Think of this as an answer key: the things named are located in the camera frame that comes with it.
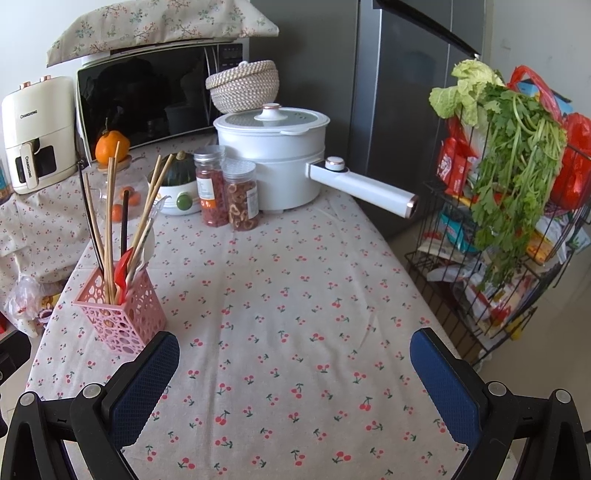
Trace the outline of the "black microwave oven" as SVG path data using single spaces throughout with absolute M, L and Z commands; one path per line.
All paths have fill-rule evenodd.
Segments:
M 245 59 L 245 43 L 179 41 L 90 56 L 76 74 L 77 112 L 86 158 L 107 130 L 132 148 L 205 132 L 221 112 L 205 80 Z

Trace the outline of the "green leafy vegetables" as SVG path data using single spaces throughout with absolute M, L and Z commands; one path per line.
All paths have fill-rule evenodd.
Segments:
M 562 167 L 567 133 L 554 93 L 533 69 L 520 65 L 510 81 L 480 60 L 458 63 L 452 87 L 432 89 L 442 119 L 457 118 L 485 137 L 473 192 L 475 246 L 492 250 L 484 279 L 510 280 Z

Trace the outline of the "orange mandarin on jar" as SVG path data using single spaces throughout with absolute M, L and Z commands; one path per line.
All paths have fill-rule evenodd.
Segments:
M 122 162 L 130 148 L 130 140 L 117 130 L 111 130 L 108 120 L 99 136 L 94 150 L 95 160 L 99 165 L 107 166 L 109 159 L 114 158 Z

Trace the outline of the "jar of dried fruit rings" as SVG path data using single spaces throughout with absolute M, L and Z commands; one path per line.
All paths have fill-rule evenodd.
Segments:
M 259 224 L 259 191 L 256 164 L 226 160 L 222 165 L 229 223 L 236 231 L 249 231 Z

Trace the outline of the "cream air fryer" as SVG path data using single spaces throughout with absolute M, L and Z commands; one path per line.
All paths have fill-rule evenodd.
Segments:
M 3 139 L 14 191 L 30 194 L 76 170 L 73 80 L 49 75 L 24 82 L 1 104 Z

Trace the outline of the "black chopstick with gold band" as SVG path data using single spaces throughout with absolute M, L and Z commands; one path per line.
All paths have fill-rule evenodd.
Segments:
M 87 216 L 88 221 L 88 228 L 90 232 L 90 239 L 95 251 L 95 257 L 97 261 L 97 266 L 101 274 L 104 273 L 104 246 L 101 238 L 101 234 L 98 228 L 98 221 L 96 212 L 93 205 L 93 199 L 90 189 L 90 183 L 88 174 L 85 171 L 87 164 L 84 160 L 79 159 L 77 161 L 78 167 L 78 176 L 80 185 L 82 188 L 82 198 L 84 203 L 84 208 Z

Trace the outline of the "crumpled plastic bag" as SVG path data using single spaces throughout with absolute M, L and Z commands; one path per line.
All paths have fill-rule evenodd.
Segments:
M 18 331 L 36 338 L 49 321 L 61 291 L 60 282 L 39 283 L 34 277 L 20 275 L 4 304 L 5 316 Z

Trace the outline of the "floral cloth cover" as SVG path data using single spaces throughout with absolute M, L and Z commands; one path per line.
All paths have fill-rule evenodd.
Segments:
M 47 65 L 143 45 L 279 34 L 280 28 L 249 1 L 124 1 L 74 20 L 48 50 Z

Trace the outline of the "glass jar with mandarins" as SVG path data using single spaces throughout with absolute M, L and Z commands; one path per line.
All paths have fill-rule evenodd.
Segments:
M 101 222 L 106 220 L 107 166 L 98 165 L 96 178 L 92 182 L 94 208 Z M 143 211 L 148 184 L 145 175 L 128 156 L 117 165 L 113 190 L 112 221 L 120 223 L 124 199 L 127 199 L 127 218 L 138 218 Z

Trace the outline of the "red plastic spoon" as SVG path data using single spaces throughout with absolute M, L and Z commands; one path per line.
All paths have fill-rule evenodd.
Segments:
M 126 277 L 128 264 L 133 255 L 133 249 L 126 250 L 118 260 L 114 269 L 114 283 L 116 287 L 114 303 L 120 305 L 124 301 L 126 293 Z

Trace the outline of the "grey refrigerator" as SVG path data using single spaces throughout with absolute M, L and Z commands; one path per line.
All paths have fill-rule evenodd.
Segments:
M 277 101 L 331 119 L 325 152 L 349 169 L 419 197 L 445 134 L 429 103 L 454 66 L 482 51 L 483 1 L 257 1 L 280 29 L 249 42 L 280 72 Z

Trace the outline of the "jar of red dried berries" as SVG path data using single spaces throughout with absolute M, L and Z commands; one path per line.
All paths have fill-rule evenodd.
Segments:
M 224 148 L 219 145 L 204 146 L 193 153 L 201 216 L 211 227 L 224 226 L 229 219 L 222 173 L 224 158 Z

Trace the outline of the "white bowl with green squash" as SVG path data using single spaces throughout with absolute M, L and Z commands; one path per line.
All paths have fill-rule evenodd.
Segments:
M 173 161 L 156 194 L 156 202 L 161 199 L 161 213 L 167 216 L 186 216 L 200 211 L 197 170 L 192 154 L 185 151 L 173 154 Z

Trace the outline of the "pink perforated utensil holder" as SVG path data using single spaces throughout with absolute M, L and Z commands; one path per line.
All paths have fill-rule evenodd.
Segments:
M 146 270 L 133 280 L 121 305 L 111 305 L 103 295 L 103 279 L 94 268 L 73 301 L 111 350 L 138 354 L 165 328 L 166 316 Z

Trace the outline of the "white electric cooking pot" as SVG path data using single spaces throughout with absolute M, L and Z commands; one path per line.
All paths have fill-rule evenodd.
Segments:
M 341 157 L 325 156 L 331 119 L 314 110 L 269 103 L 214 120 L 218 143 L 232 160 L 256 164 L 259 208 L 280 212 L 310 203 L 322 185 L 408 219 L 418 196 L 349 170 Z

